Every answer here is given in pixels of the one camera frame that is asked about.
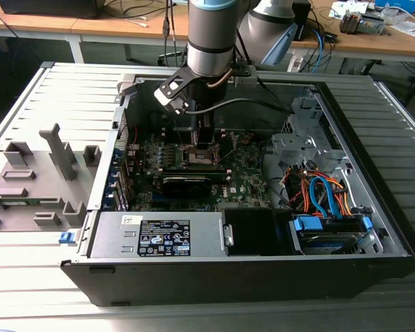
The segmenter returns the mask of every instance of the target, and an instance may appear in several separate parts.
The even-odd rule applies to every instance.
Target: blue drive bracket
[[[75,233],[74,232],[63,232],[58,239],[60,244],[72,244],[75,243]]]
[[[365,225],[367,231],[370,231],[370,229],[372,229],[374,227],[372,225],[371,219],[368,216],[364,216],[362,218],[362,223]]]
[[[323,230],[323,225],[321,224],[320,218],[317,216],[298,216],[293,224],[295,230]]]

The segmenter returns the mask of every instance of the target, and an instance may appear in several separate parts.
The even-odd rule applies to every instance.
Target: metal bracket
[[[232,231],[232,225],[223,225],[223,239],[226,247],[232,247],[234,245],[234,235]]]

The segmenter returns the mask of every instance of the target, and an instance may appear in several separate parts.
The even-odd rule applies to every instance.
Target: wire bundle
[[[295,172],[292,169],[288,169],[286,172],[286,176],[284,177],[284,183],[286,183],[286,180],[289,176],[291,176],[292,172]],[[311,201],[313,202],[313,204],[316,206],[316,210],[312,212],[312,215],[314,216],[320,216],[320,217],[326,217],[326,212],[323,213],[324,209],[323,207],[321,207],[320,205],[316,205],[314,200],[315,200],[315,193],[311,193],[311,188],[315,188],[315,185],[325,185],[324,182],[327,182],[331,185],[334,186],[334,188],[332,188],[331,193],[328,192],[328,201],[329,201],[329,205],[333,203],[333,201],[331,201],[331,196],[329,195],[333,195],[333,198],[335,198],[335,200],[337,201],[338,207],[340,209],[340,213],[342,216],[351,216],[353,215],[351,213],[351,209],[349,207],[349,204],[347,203],[347,193],[345,192],[345,188],[344,186],[337,182],[336,179],[331,178],[330,176],[322,173],[322,172],[318,172],[318,171],[304,171],[304,170],[299,170],[297,172],[303,172],[304,175],[300,181],[301,184],[301,190],[299,192],[297,192],[293,198],[290,199],[290,201],[287,203],[287,206],[291,207],[291,208],[295,208],[295,210],[297,210],[298,212],[303,212],[303,213],[311,213],[312,212],[312,206],[311,206]],[[322,179],[323,182],[316,182],[316,183],[312,183],[312,181],[309,181],[309,179],[314,179],[314,178],[320,178]]]

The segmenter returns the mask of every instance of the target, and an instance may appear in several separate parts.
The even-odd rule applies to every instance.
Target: black cable
[[[212,111],[215,111],[217,109],[220,109],[221,107],[227,106],[229,104],[234,104],[236,102],[250,102],[253,104],[258,104],[261,106],[265,106],[269,109],[273,109],[274,111],[278,111],[278,112],[282,112],[282,113],[286,113],[289,112],[288,109],[286,109],[286,107],[280,107],[280,106],[276,106],[274,104],[270,104],[268,102],[264,102],[262,100],[255,100],[255,99],[248,99],[248,98],[235,98],[235,99],[231,99],[231,100],[226,100],[225,102],[221,102],[219,104],[216,104],[212,107],[209,107],[207,109],[203,109],[201,111],[186,111],[185,114],[189,114],[191,116],[198,116],[200,114],[206,114]]]
[[[415,76],[415,72],[413,72],[413,71],[411,71],[410,69],[409,69],[409,64],[408,63],[406,63],[406,62],[401,62],[401,64],[403,65],[403,67],[406,69],[406,71],[408,71],[409,73],[411,73],[412,74],[412,76]]]
[[[3,23],[5,25],[5,27],[17,38],[19,39],[20,37],[14,32],[13,29],[11,29],[11,27],[0,17],[0,21],[1,23]],[[26,43],[24,44],[25,47],[34,55],[34,57],[37,59],[37,61],[41,64],[42,61],[40,60],[40,58],[38,57],[37,54],[35,54],[35,52],[32,50],[31,47],[29,47],[28,45],[26,45]]]
[[[239,42],[240,42],[241,49],[243,50],[244,56],[245,56],[245,58],[246,58],[246,62],[247,62],[249,65],[251,65],[251,64],[252,64],[252,61],[250,61],[249,53],[248,53],[248,51],[246,50],[246,47],[244,46],[244,41],[243,41],[243,38],[241,38],[240,31],[238,30],[238,28],[237,28],[237,37],[238,37],[238,40],[239,40]]]
[[[312,15],[315,17],[314,22],[317,24],[318,32],[323,37],[325,32],[326,32],[325,29],[324,29],[324,26],[318,21],[317,15],[316,15],[315,11],[312,8],[311,8],[311,12],[312,12]]]
[[[312,26],[309,26],[308,24],[305,24],[304,26],[306,26],[308,29],[310,29],[311,31],[313,31],[313,27]],[[307,71],[309,72],[309,70],[311,69],[311,66],[314,65],[314,63],[316,63],[316,61],[315,61],[313,64],[311,64],[311,60],[312,60],[313,56],[315,55],[315,52],[317,52],[317,50],[318,50],[319,47],[320,47],[320,41],[317,41],[317,47],[315,47],[315,49],[313,50],[311,56],[309,57],[309,60],[307,60],[306,62],[304,62],[303,67],[300,70],[298,70],[298,73],[302,73],[303,70],[306,67],[308,67]]]
[[[186,43],[185,49],[181,53],[181,57],[180,57],[180,67],[183,67],[183,65],[185,64],[186,52],[187,52],[187,43]]]
[[[167,61],[167,38],[169,37],[170,27],[169,27],[169,0],[166,0],[166,12],[165,18],[163,19],[163,36],[165,37],[165,63],[166,67],[169,67],[169,62]]]
[[[151,0],[147,5],[141,5],[141,6],[131,6],[131,7],[128,7],[128,8],[126,8],[125,10],[122,10],[122,13],[123,13],[123,15],[125,15],[127,12],[129,12],[130,10],[133,10],[133,9],[137,9],[137,8],[145,8],[145,7],[149,7],[151,4],[153,4],[155,2],[155,0]]]
[[[172,0],[171,2],[171,25],[172,25],[172,41],[174,42],[174,57],[175,57],[175,67],[178,67],[178,60],[177,60],[177,43],[175,40],[175,24],[174,24],[174,6]]]
[[[110,12],[108,12],[107,9],[106,9],[106,6],[103,6],[104,13],[106,15],[109,15],[110,17],[115,17],[116,19],[135,19],[136,17],[146,16],[146,15],[152,14],[154,12],[158,12],[158,11],[165,10],[165,9],[166,9],[166,7],[162,7],[162,8],[157,8],[157,9],[151,10],[150,12],[144,12],[144,13],[138,14],[138,15],[116,16],[116,15],[113,15]]]
[[[239,29],[237,29],[237,37],[238,37],[238,40],[240,42],[241,49],[243,50],[244,56],[246,57],[246,62],[248,63],[248,65],[252,65],[252,60],[250,59],[248,50],[246,50],[246,46],[244,45],[243,38],[241,38],[241,34],[240,34]],[[238,48],[236,48],[236,51],[238,52],[238,54],[241,55],[241,53],[240,53],[240,51],[239,51]],[[265,92],[267,92],[267,94],[270,97],[272,97],[273,100],[275,100],[279,104],[283,104],[282,101],[280,99],[278,99],[278,97],[271,90],[269,90],[269,88],[263,83],[263,81],[261,80],[261,78],[258,77],[258,76],[257,76],[257,82],[258,82],[258,84],[261,85],[261,87],[263,88],[263,90]]]

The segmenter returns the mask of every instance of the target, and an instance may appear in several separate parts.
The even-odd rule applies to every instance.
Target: table leg
[[[294,48],[292,58],[290,59],[288,72],[298,73],[301,68],[303,58],[307,56],[307,48]]]
[[[82,49],[80,48],[80,36],[77,35],[66,35],[66,40],[71,47],[72,56],[74,57],[74,62],[76,64],[83,64],[83,54]]]
[[[127,61],[132,60],[131,45],[129,45],[129,44],[124,45],[124,58]]]

